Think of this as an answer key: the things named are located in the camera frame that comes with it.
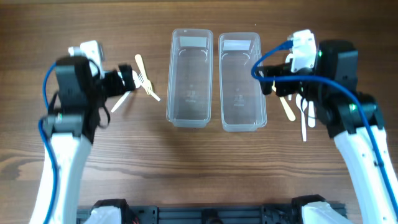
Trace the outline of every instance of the plastic fork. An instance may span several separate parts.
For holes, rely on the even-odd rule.
[[[147,90],[146,87],[144,86],[144,76],[142,75],[142,73],[140,73],[138,75],[138,80],[142,83],[142,87],[144,87],[145,91],[147,91],[148,95],[151,95],[155,98],[155,100],[160,101],[160,98],[152,91],[152,88],[150,90]]]
[[[135,59],[136,59],[137,65],[138,65],[138,69],[142,74],[142,81],[141,81],[142,87],[144,87],[145,91],[149,95],[150,94],[149,92],[150,91],[153,92],[153,89],[152,89],[152,83],[149,81],[146,71],[145,71],[144,61],[142,60],[142,57],[139,54],[137,54],[135,56]]]

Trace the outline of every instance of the wood grain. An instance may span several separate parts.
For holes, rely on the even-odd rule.
[[[218,41],[224,32],[257,32],[262,51],[309,28],[323,39],[347,39],[359,49],[359,89],[383,110],[389,150],[398,169],[396,1],[217,1],[0,6],[0,223],[27,223],[43,166],[37,121],[45,114],[42,80],[69,46],[96,39],[105,68],[141,54],[161,97],[138,90],[96,132],[81,184],[80,205],[126,198],[131,205],[254,205],[321,194],[345,203],[361,222],[346,165],[317,124],[301,141],[276,96],[267,96],[268,124],[255,133],[221,126]],[[175,128],[165,118],[170,43],[176,28],[210,29],[214,39],[211,121]],[[276,54],[268,64],[283,61]],[[47,92],[57,89],[50,77]],[[118,99],[109,99],[111,108]],[[299,110],[289,102],[296,117]]]
[[[173,0],[172,2],[208,2],[209,0]],[[93,3],[93,2],[170,2],[170,0],[0,0],[0,4],[60,4],[60,3]]]

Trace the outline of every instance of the clear plastic container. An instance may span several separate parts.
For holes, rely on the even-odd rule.
[[[210,120],[213,33],[176,29],[172,36],[167,119],[176,127],[204,128]]]
[[[267,123],[266,99],[251,69],[261,58],[256,33],[221,34],[219,41],[221,119],[225,131],[255,131]]]

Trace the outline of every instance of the plastic utensil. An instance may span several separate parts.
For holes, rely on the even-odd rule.
[[[276,92],[276,87],[275,85],[272,86],[272,90],[274,92]],[[294,116],[294,113],[292,111],[292,109],[290,109],[290,106],[287,104],[286,100],[284,97],[279,97],[280,102],[282,103],[282,106],[285,109],[285,113],[287,115],[287,118],[289,119],[289,121],[295,121],[296,120],[296,116]]]
[[[137,73],[135,71],[132,71],[132,79],[134,80],[134,84],[136,85],[136,89],[138,89],[141,86],[141,81],[138,78],[139,76],[137,75]],[[130,91],[127,91],[123,94],[122,97],[120,97],[120,99],[116,102],[116,104],[113,106],[111,112],[115,112],[120,105],[122,105],[122,103],[124,102],[124,100],[126,100],[126,98],[128,97],[128,95],[130,94]]]
[[[308,126],[310,128],[315,127],[315,111],[313,109],[313,102],[308,102]]]
[[[285,63],[289,63],[289,62],[290,62],[290,59],[292,59],[292,58],[293,58],[293,54],[292,54],[292,53],[288,54],[288,55],[286,56]],[[291,101],[291,100],[292,100],[292,95],[289,94],[289,95],[287,96],[287,99],[289,99],[289,101]]]
[[[307,108],[307,101],[304,99],[303,100],[303,107],[301,107],[301,99],[302,96],[300,94],[297,94],[296,96],[296,105],[300,109],[301,112],[301,132],[303,136],[303,141],[307,141],[307,128],[305,125],[305,116],[304,116],[304,111]]]
[[[138,80],[143,83],[144,82],[144,77],[142,76],[142,74],[140,73],[138,75]],[[155,98],[155,100],[160,101],[160,98],[152,91],[152,90],[148,90],[148,93]]]
[[[149,81],[146,71],[145,71],[145,66],[144,66],[144,61],[142,60],[141,55],[137,54],[135,56],[136,63],[138,65],[139,71],[142,74],[142,77],[144,77],[144,81],[142,82],[142,87],[144,87],[145,91],[149,95],[149,92],[152,91],[152,83]]]

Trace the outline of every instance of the blue cable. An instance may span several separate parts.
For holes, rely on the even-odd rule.
[[[47,210],[47,214],[44,219],[44,224],[47,224],[50,221],[51,213],[54,208],[54,201],[55,201],[55,196],[57,195],[57,186],[58,186],[58,165],[57,161],[55,160],[55,154],[54,151],[49,144],[49,141],[45,137],[44,130],[43,130],[43,119],[39,120],[39,133],[40,136],[42,137],[42,140],[44,142],[44,146],[49,154],[49,158],[51,160],[51,166],[52,166],[52,174],[53,174],[53,184],[52,184],[52,193],[51,193],[51,200],[50,200],[50,205],[49,209]]]
[[[45,88],[47,86],[47,80],[49,79],[49,76],[50,76],[52,70],[54,70],[56,65],[57,65],[56,63],[52,64],[51,67],[49,68],[47,74],[45,74],[45,76],[44,76],[44,81],[43,81],[43,99],[44,99],[44,105],[45,105],[45,107],[47,109],[49,108],[49,101],[47,100],[47,94],[46,94]]]
[[[278,50],[287,50],[293,47],[293,41],[288,40],[286,42],[284,42],[283,44],[279,45],[278,47],[274,48],[273,50],[269,51],[268,53],[264,54],[252,67],[251,69],[251,75],[253,78],[255,78],[256,80],[259,80],[260,82],[297,82],[297,81],[311,81],[311,82],[319,82],[319,83],[323,83],[326,85],[330,85],[340,91],[342,91],[346,96],[348,96],[348,98],[350,98],[358,107],[358,112],[359,115],[362,119],[362,122],[364,123],[364,126],[366,128],[366,131],[369,134],[369,138],[371,140],[375,155],[376,155],[376,159],[377,159],[377,163],[380,167],[380,171],[381,171],[381,175],[384,181],[384,184],[386,185],[386,189],[388,191],[388,194],[390,196],[390,200],[391,200],[391,204],[392,207],[394,208],[394,211],[396,213],[396,216],[398,217],[398,203],[397,203],[397,199],[394,195],[394,191],[392,189],[390,180],[387,176],[387,171],[386,168],[384,166],[384,161],[381,157],[381,153],[379,150],[379,147],[377,146],[377,142],[376,142],[376,138],[373,135],[373,132],[371,130],[371,127],[369,125],[368,119],[366,118],[365,112],[361,106],[361,103],[358,101],[357,97],[355,95],[352,94],[352,92],[350,92],[347,88],[345,88],[344,86],[340,85],[339,83],[330,80],[328,78],[323,78],[323,77],[319,77],[319,76],[315,76],[315,75],[294,75],[294,76],[284,76],[284,77],[258,77],[256,76],[256,68],[258,67],[258,65],[265,60],[267,57],[269,57],[270,55],[272,55],[273,53],[277,52]]]
[[[44,104],[45,107],[48,109],[49,108],[49,102],[47,101],[47,93],[46,93],[46,86],[47,86],[47,80],[49,79],[49,76],[52,72],[52,70],[55,68],[56,63],[51,65],[49,68],[48,72],[45,74],[44,81],[43,81],[43,99],[44,99]],[[50,221],[50,217],[52,214],[52,210],[54,208],[54,203],[55,203],[55,196],[57,195],[57,186],[58,186],[58,165],[57,165],[57,160],[55,159],[55,154],[54,151],[49,144],[49,140],[45,137],[44,130],[43,130],[43,119],[39,120],[39,133],[40,136],[42,137],[44,146],[49,154],[49,158],[51,161],[51,166],[52,166],[52,174],[53,174],[53,184],[52,184],[52,193],[51,193],[51,199],[50,199],[50,205],[49,209],[47,210],[47,214],[44,219],[44,224],[47,224]]]

